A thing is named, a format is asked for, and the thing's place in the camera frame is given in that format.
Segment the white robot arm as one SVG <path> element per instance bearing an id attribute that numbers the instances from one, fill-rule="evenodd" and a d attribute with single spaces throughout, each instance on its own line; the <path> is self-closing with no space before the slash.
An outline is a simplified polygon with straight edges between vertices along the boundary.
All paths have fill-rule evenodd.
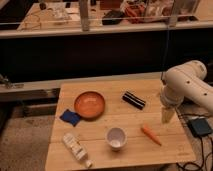
<path id="1" fill-rule="evenodd" d="M 213 114 L 213 87 L 204 82 L 206 75 L 206 66 L 198 60 L 174 66 L 165 72 L 160 92 L 163 123 L 170 122 L 184 98 Z"/>

